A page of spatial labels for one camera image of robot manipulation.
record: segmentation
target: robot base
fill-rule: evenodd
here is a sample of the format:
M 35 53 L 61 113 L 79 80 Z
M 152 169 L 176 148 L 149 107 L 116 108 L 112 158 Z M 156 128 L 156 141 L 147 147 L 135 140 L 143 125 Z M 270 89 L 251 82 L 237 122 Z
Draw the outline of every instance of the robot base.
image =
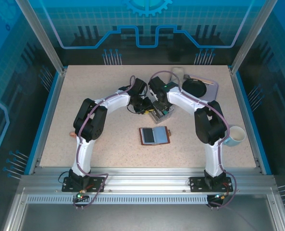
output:
M 229 193 L 233 192 L 232 181 L 224 173 L 212 178 L 204 171 L 205 177 L 190 177 L 188 185 L 192 193 Z
M 99 190 L 100 185 L 102 184 L 104 179 L 105 179 L 104 177 L 90 177 L 88 185 L 93 184 L 93 186 L 91 188 L 88 188 L 87 192 L 96 193 Z M 70 193 L 75 192 L 75 193 L 77 193 L 83 189 L 84 188 L 82 185 L 75 183 L 71 178 L 65 177 L 63 179 L 63 185 L 62 185 L 62 189 L 61 189 L 62 192 L 70 192 Z
M 77 193 L 85 188 L 87 192 L 96 193 L 100 185 L 105 180 L 104 177 L 88 177 L 88 176 L 78 176 L 71 169 L 69 176 L 63 179 L 62 192 L 74 192 Z

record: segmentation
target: white mug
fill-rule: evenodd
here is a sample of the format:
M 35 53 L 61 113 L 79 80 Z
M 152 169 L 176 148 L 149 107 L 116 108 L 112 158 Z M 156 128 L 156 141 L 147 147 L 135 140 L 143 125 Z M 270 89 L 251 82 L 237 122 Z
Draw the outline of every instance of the white mug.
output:
M 245 131 L 238 127 L 232 126 L 230 127 L 230 136 L 223 142 L 224 145 L 229 147 L 234 147 L 240 144 L 246 138 Z

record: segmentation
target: cable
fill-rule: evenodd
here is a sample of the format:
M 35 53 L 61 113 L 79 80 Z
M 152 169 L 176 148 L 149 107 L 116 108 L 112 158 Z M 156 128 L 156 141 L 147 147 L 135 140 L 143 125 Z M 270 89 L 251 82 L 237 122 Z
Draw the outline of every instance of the cable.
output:
M 147 95 L 147 92 L 148 92 L 148 89 L 149 89 L 149 88 L 148 88 L 148 85 L 146 85 L 145 88 L 147 88 L 147 89 L 146 89 L 146 93 L 144 93 L 143 95 L 139 95 L 139 96 L 146 96 L 146 95 Z
M 221 205 L 221 204 L 219 204 L 219 203 L 216 203 L 216 202 L 211 202 L 211 204 L 213 204 L 213 205 L 217 205 L 218 206 L 218 208 L 223 208 L 223 206 Z M 229 208 L 229 207 L 225 207 L 226 209 L 229 209 L 230 211 L 232 211 L 232 212 L 234 212 L 234 213 L 236 213 L 236 214 L 238 214 L 249 226 L 251 226 L 252 228 L 253 228 L 253 230 L 255 230 L 255 231 L 258 231 L 243 215 L 241 215 L 238 211 L 236 211 L 236 210 L 234 210 L 234 209 L 231 209 L 231 208 Z
M 229 184 L 224 182 L 223 185 L 226 187 L 227 189 L 227 196 L 229 195 Z
M 69 171 L 65 171 L 65 172 L 61 173 L 60 176 L 58 177 L 58 182 L 59 182 L 59 183 L 63 184 L 63 182 L 60 181 L 60 178 L 61 178 L 61 176 L 62 176 L 64 173 L 66 173 L 66 172 L 69 172 Z
M 90 184 L 89 186 L 86 186 L 85 190 L 88 190 L 89 188 L 93 187 L 94 184 Z
M 135 80 L 136 80 L 136 77 L 135 77 L 135 76 L 131 76 L 130 79 L 129 79 L 130 87 L 129 87 L 128 89 L 126 89 L 125 91 L 123 91 L 123 92 L 121 92 L 121 93 L 115 93 L 115 94 L 113 94 L 113 95 L 110 95 L 110 96 L 106 97 L 105 99 L 101 100 L 98 104 L 96 104 L 96 105 L 92 108 L 91 112 L 87 115 L 85 121 L 83 122 L 83 124 L 82 124 L 82 126 L 81 126 L 81 128 L 80 128 L 80 130 L 79 130 L 79 132 L 78 132 L 79 145 L 78 145 L 78 147 L 77 147 L 77 152 L 76 152 L 76 164 L 77 164 L 77 168 L 79 169 L 79 171 L 80 171 L 81 173 L 83 173 L 83 174 L 85 174 L 85 175 L 87 175 L 87 176 L 89 176 L 89 177 L 102 177 L 102 176 L 105 176 L 104 181 L 103 181 L 102 184 L 100 185 L 99 190 L 97 191 L 97 193 L 95 194 L 95 196 L 93 197 L 93 199 L 90 201 L 89 204 L 85 205 L 84 207 L 90 206 L 90 205 L 95 201 L 95 199 L 97 198 L 97 196 L 98 196 L 100 190 L 101 190 L 101 189 L 103 188 L 103 186 L 105 185 L 105 182 L 106 182 L 106 180 L 107 180 L 109 174 L 108 174 L 108 173 L 103 173 L 103 174 L 89 174 L 89 173 L 85 172 L 85 171 L 80 167 L 79 161 L 78 161 L 78 160 L 79 160 L 79 151 L 80 151 L 80 148 L 81 148 L 81 145 L 82 145 L 82 141 L 83 141 L 82 138 L 81 138 L 81 132 L 83 131 L 85 125 L 87 124 L 87 121 L 90 119 L 91 115 L 94 113 L 94 111 L 97 109 L 97 107 L 99 107 L 103 102 L 105 102 L 106 100 L 108 100 L 108 99 L 110 99 L 110 98 L 112 98 L 112 97 L 114 97 L 114 96 L 123 95 L 123 94 L 127 93 L 127 92 L 134 86 Z M 74 205 L 76 208 L 78 207 L 78 206 L 76 205 L 75 201 L 73 201 L 73 205 Z
M 132 112 L 131 110 L 129 110 L 128 106 L 127 106 L 126 108 L 127 108 L 127 110 L 128 110 L 130 113 L 138 114 L 138 113 L 136 113 L 136 112 Z
M 223 115 L 220 114 L 215 108 L 213 108 L 212 106 L 209 106 L 207 103 L 204 103 L 204 102 L 202 102 L 202 101 L 200 101 L 200 100 L 198 100 L 198 99 L 195 99 L 195 98 L 191 97 L 190 95 L 184 93 L 184 91 L 183 91 L 182 88 L 181 88 L 181 83 L 180 83 L 179 77 L 178 77 L 175 73 L 173 73 L 172 71 L 158 71 L 158 72 L 156 72 L 155 74 L 153 74 L 153 75 L 151 76 L 150 81 L 151 81 L 151 79 L 153 79 L 153 78 L 154 78 L 157 74 L 159 74 L 159 73 L 169 73 L 169 74 L 171 74 L 171 75 L 174 75 L 174 76 L 176 77 L 176 79 L 177 79 L 179 91 L 181 92 L 181 94 L 184 95 L 185 97 L 189 98 L 190 100 L 192 100 L 192 101 L 194 101 L 194 102 L 196 102 L 196 103 L 200 103 L 200 104 L 202 104 L 203 106 L 205 106 L 205 107 L 211 109 L 214 113 L 216 113 L 216 115 L 219 116 L 219 118 L 224 122 L 224 125 L 225 125 L 226 128 L 227 128 L 227 134 L 226 134 L 226 136 L 225 136 L 221 141 L 219 141 L 219 143 L 218 143 L 218 162 L 219 162 L 219 167 L 220 167 L 220 169 L 222 170 L 222 172 L 224 172 L 225 174 L 230 175 L 230 176 L 233 178 L 234 184 L 235 184 L 235 188 L 234 188 L 234 192 L 233 192 L 233 194 L 232 194 L 231 199 L 230 199 L 226 204 L 224 204 L 224 205 L 222 205 L 222 206 L 219 207 L 219 208 L 224 208 L 224 207 L 226 207 L 228 204 L 230 204 L 231 201 L 234 199 L 235 194 L 236 194 L 236 190 L 237 190 L 237 182 L 236 182 L 235 176 L 234 176 L 232 173 L 227 172 L 226 170 L 224 170 L 224 168 L 223 168 L 223 166 L 222 166 L 222 162 L 221 162 L 221 157 L 220 157 L 221 144 L 230 136 L 230 127 L 229 127 L 229 124 L 228 124 L 228 122 L 225 120 L 225 118 L 223 117 Z

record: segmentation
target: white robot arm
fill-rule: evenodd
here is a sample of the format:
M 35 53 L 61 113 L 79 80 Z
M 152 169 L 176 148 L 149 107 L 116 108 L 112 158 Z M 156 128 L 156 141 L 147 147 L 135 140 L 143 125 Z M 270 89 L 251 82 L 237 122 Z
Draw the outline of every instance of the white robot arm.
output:
M 123 95 L 116 95 L 106 100 L 105 102 L 101 104 L 101 106 L 104 106 L 107 109 L 106 115 L 109 115 L 111 112 L 117 110 L 120 107 L 126 107 L 129 104 L 129 100 L 130 100 L 130 96 L 127 93 L 125 93 Z M 95 103 L 98 104 L 101 101 L 102 99 L 96 100 Z M 76 149 L 78 149 L 78 146 L 80 144 L 80 140 L 78 136 L 76 137 L 76 140 L 77 140 Z M 92 151 L 93 151 L 93 146 L 94 146 L 95 141 L 96 140 L 90 140 L 89 142 L 87 142 L 86 139 L 82 137 L 82 144 L 80 147 L 78 162 L 84 172 L 90 172 L 91 170 L 90 162 L 91 162 Z M 84 176 L 84 174 L 77 167 L 76 158 L 72 166 L 72 170 L 75 174 L 79 176 Z
M 187 111 L 191 115 L 194 115 L 197 109 L 204 107 L 204 105 L 197 103 L 187 98 L 183 94 L 181 94 L 178 87 L 173 87 L 167 92 L 167 99 L 169 103 L 179 106 L 180 108 Z M 198 98 L 197 100 L 199 102 L 208 103 Z M 223 172 L 219 166 L 219 160 L 218 160 L 218 143 L 220 140 L 221 139 L 217 140 L 213 145 L 210 145 L 209 143 L 204 144 L 205 155 L 206 155 L 205 171 L 212 177 L 217 177 Z M 221 155 L 221 159 L 223 159 L 222 158 L 222 147 L 221 147 L 220 155 Z

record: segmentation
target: speckled countertop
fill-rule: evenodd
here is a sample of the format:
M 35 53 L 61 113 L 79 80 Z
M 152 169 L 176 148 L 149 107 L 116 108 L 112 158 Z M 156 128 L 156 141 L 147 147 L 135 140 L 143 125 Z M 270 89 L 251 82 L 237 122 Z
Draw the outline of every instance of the speckled countertop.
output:
M 85 65 L 69 66 L 52 120 L 40 165 L 71 167 L 76 139 L 69 136 L 73 121 L 85 98 L 93 100 L 109 96 L 129 84 L 131 75 L 149 81 L 159 70 L 177 65 Z M 231 125 L 245 129 L 227 66 L 184 65 L 185 72 L 213 79 L 219 83 L 217 99 L 223 115 Z M 169 74 L 159 75 L 168 81 Z M 104 132 L 96 141 L 93 167 L 205 167 L 203 144 L 195 133 L 193 116 L 176 107 L 172 116 L 159 126 L 171 130 L 171 143 L 142 146 L 138 128 L 155 127 L 148 115 L 135 115 L 120 108 L 106 118 Z M 225 167 L 255 167 L 248 138 L 240 145 L 223 148 Z

